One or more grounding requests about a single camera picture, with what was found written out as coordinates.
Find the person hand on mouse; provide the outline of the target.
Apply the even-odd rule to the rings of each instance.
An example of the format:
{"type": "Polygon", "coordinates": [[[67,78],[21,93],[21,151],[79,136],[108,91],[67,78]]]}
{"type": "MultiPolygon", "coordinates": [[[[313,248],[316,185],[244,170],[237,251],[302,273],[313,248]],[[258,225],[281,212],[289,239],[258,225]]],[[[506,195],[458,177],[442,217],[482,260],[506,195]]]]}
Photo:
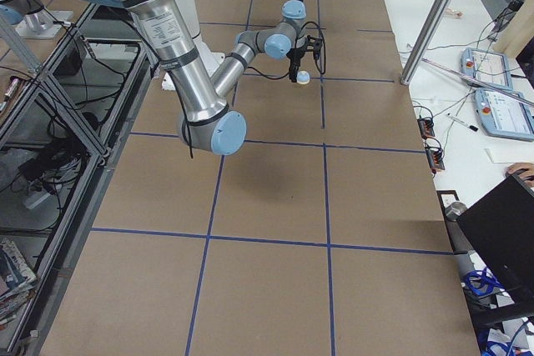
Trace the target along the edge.
{"type": "Polygon", "coordinates": [[[533,163],[513,163],[505,171],[505,176],[515,175],[524,182],[532,182],[534,177],[533,163]]]}

